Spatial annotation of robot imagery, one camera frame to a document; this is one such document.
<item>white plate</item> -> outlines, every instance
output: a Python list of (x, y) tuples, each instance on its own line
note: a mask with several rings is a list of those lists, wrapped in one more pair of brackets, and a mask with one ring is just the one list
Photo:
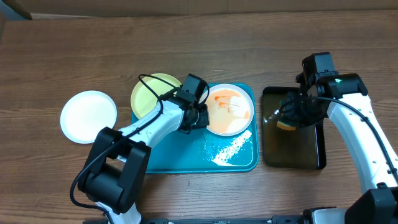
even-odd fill
[(93, 143), (99, 131), (113, 128), (118, 111), (114, 101), (100, 91), (84, 91), (72, 97), (61, 112), (61, 129), (80, 144)]
[[(220, 90), (233, 90), (235, 92), (238, 92), (241, 96), (243, 101), (241, 102), (243, 105), (246, 105), (249, 111), (249, 118), (247, 120), (247, 122), (245, 123), (236, 123), (237, 127), (234, 127), (234, 131), (231, 132), (227, 132), (227, 133), (218, 133), (216, 131), (213, 131), (212, 129), (210, 129), (210, 127), (207, 127), (207, 130), (211, 131), (212, 133), (215, 133), (217, 135), (220, 136), (233, 136), (235, 134), (239, 134), (242, 131), (246, 130), (246, 128), (248, 128), (248, 126), (250, 125), (253, 116), (254, 116), (254, 105), (252, 102), (252, 99), (250, 98), (250, 96), (240, 87), (236, 86), (236, 85), (232, 85), (232, 84), (219, 84), (219, 85), (215, 85), (213, 87), (210, 88), (210, 95), (216, 91), (220, 91)], [(207, 96), (207, 91), (204, 92), (204, 94), (201, 96), (200, 98), (200, 102), (202, 102), (205, 97)]]

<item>yellow-green plate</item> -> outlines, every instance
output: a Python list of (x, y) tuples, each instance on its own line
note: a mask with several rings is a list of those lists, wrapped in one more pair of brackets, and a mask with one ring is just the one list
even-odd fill
[[(178, 81), (171, 75), (163, 73), (155, 73), (152, 75), (155, 77), (159, 77), (173, 84), (174, 86), (181, 85), (180, 81)], [(149, 87), (153, 89), (156, 94), (158, 94), (158, 96), (172, 89), (170, 85), (155, 78), (144, 77), (142, 80), (146, 84), (148, 84)], [(141, 119), (155, 108), (157, 99), (141, 82), (138, 82), (132, 90), (130, 102), (132, 112), (134, 113), (134, 115), (136, 115), (138, 119)]]

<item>wooden table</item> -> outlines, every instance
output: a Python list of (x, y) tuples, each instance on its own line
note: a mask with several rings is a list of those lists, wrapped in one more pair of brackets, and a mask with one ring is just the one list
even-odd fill
[[(324, 51), (341, 73), (361, 75), (398, 149), (398, 11), (8, 22), (0, 45), (0, 222), (101, 218), (68, 197), (91, 147), (61, 132), (60, 112), (73, 95), (109, 94), (120, 128), (131, 122), (138, 74), (164, 72), (183, 81), (193, 73), (210, 83), (250, 85), (261, 127), (263, 88), (297, 86), (301, 60)], [(271, 168), (260, 157), (247, 173), (147, 176), (138, 209), (145, 217), (256, 218), (349, 207), (361, 195), (359, 180), (329, 121), (325, 141), (322, 171)]]

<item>food residue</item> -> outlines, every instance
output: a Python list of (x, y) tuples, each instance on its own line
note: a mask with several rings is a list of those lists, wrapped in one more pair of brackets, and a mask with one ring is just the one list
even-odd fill
[(208, 128), (215, 133), (233, 133), (245, 126), (250, 118), (250, 108), (242, 95), (224, 89), (211, 93), (206, 101), (210, 117)]

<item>teal tray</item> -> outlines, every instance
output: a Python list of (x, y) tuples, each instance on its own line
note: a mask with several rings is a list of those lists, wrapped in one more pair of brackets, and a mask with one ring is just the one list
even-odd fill
[[(248, 93), (251, 88), (233, 83)], [(132, 114), (132, 122), (138, 119)], [(152, 149), (147, 174), (192, 174), (205, 172), (247, 172), (259, 162), (256, 110), (249, 127), (235, 136), (218, 136), (206, 128), (190, 134), (174, 131)]]

